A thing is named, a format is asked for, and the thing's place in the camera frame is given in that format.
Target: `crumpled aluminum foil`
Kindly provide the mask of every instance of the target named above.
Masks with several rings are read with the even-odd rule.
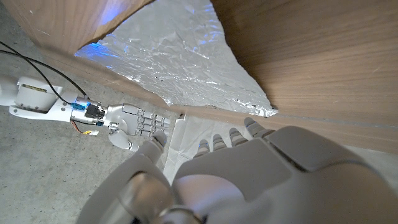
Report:
[[[170,106],[211,105],[271,116],[266,94],[236,61],[209,0],[156,0],[80,49]]]

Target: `white robotic hand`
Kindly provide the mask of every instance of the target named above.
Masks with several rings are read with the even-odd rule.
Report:
[[[98,101],[79,97],[77,93],[54,90],[65,100],[57,98],[48,83],[42,80],[0,76],[0,105],[9,106],[10,114],[28,119],[77,121],[108,127],[109,140],[117,147],[137,150],[128,136],[152,136],[156,131],[169,135],[170,120],[144,111],[134,105],[103,106]]]

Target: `gray concrete surface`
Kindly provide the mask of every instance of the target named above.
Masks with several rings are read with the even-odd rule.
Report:
[[[23,55],[42,61],[40,52],[1,3],[0,40]],[[52,83],[78,92],[56,73],[39,68]],[[0,54],[0,73],[13,77],[40,77],[23,59],[3,54]],[[173,112],[74,74],[65,74],[93,100],[102,101],[104,105],[132,103],[175,123],[177,114]],[[8,113],[6,106],[0,106],[0,119],[0,223],[74,223],[97,186],[132,156],[132,152],[116,148],[109,142],[106,128],[78,124],[81,130],[93,127],[99,130],[98,136],[86,136],[75,131],[70,123],[15,117]],[[140,145],[144,141],[140,136],[130,139]],[[161,169],[168,146],[158,163]]]

